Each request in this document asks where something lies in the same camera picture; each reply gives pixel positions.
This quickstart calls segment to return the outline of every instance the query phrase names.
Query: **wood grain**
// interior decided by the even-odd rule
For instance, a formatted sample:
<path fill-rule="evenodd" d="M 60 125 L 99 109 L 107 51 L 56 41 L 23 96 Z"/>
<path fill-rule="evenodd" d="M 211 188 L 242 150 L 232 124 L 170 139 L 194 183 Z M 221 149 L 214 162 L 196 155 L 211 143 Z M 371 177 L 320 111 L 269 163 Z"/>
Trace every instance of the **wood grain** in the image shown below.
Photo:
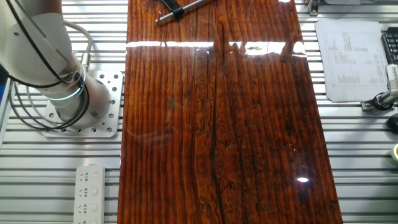
<path fill-rule="evenodd" d="M 294 2 L 159 11 L 129 1 L 118 223 L 343 223 Z"/>

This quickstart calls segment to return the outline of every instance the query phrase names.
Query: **white power strip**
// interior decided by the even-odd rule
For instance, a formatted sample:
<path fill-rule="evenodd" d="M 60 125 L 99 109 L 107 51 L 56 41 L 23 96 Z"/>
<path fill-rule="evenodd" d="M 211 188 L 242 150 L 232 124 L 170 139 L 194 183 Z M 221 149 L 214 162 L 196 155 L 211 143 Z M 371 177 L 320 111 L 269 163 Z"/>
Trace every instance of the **white power strip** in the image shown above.
<path fill-rule="evenodd" d="M 105 167 L 80 166 L 76 170 L 73 224 L 103 224 Z"/>

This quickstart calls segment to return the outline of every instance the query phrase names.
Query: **metal mounting plate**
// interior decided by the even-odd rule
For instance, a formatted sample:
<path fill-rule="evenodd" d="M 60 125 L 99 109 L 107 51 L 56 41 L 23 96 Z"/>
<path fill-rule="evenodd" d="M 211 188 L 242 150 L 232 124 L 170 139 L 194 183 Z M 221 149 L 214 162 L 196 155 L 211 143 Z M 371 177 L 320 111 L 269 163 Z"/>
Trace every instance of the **metal mounting plate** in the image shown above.
<path fill-rule="evenodd" d="M 64 130 L 42 131 L 43 135 L 48 138 L 111 138 L 118 131 L 118 120 L 120 110 L 120 100 L 123 87 L 123 74 L 114 71 L 90 71 L 90 75 L 101 81 L 109 90 L 111 95 L 111 103 L 108 112 L 89 128 L 80 129 L 69 127 Z M 47 103 L 45 109 L 45 117 L 51 121 L 62 123 L 58 117 L 55 107 L 51 103 Z"/>

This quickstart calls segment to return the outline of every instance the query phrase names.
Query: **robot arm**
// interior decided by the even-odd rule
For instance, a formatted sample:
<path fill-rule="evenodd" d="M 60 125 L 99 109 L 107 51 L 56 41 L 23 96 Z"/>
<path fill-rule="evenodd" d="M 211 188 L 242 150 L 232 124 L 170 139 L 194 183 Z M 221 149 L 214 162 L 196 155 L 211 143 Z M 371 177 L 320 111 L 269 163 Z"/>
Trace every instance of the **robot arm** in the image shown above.
<path fill-rule="evenodd" d="M 0 64 L 49 99 L 65 122 L 57 129 L 89 127 L 104 116 L 109 91 L 72 53 L 61 0 L 1 0 L 0 30 Z"/>

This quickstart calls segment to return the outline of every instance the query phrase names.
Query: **metal table surface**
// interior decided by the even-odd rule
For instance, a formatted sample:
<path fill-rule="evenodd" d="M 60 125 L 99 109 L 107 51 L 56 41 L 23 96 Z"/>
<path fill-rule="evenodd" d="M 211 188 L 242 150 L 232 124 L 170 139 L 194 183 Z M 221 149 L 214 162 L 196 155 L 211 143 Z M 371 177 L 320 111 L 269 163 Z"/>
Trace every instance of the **metal table surface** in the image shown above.
<path fill-rule="evenodd" d="M 361 2 L 360 6 L 321 5 L 318 17 L 309 16 L 303 0 L 296 0 L 296 5 L 343 220 L 392 224 L 398 223 L 398 163 L 389 150 L 398 136 L 387 131 L 385 122 L 396 111 L 371 116 L 362 113 L 359 103 L 326 100 L 314 28 L 319 18 L 378 21 L 382 30 L 398 26 L 398 4 Z M 92 34 L 92 70 L 124 72 L 127 0 L 64 0 L 63 13 L 66 20 Z M 68 31 L 73 50 L 80 56 L 86 39 Z M 25 95 L 22 98 L 28 103 Z M 33 99 L 44 113 L 47 100 L 39 94 Z M 105 220 L 116 223 L 120 134 L 114 139 L 46 139 L 23 125 L 14 113 L 6 122 L 0 132 L 0 223 L 72 223 L 75 169 L 88 164 L 107 167 Z"/>

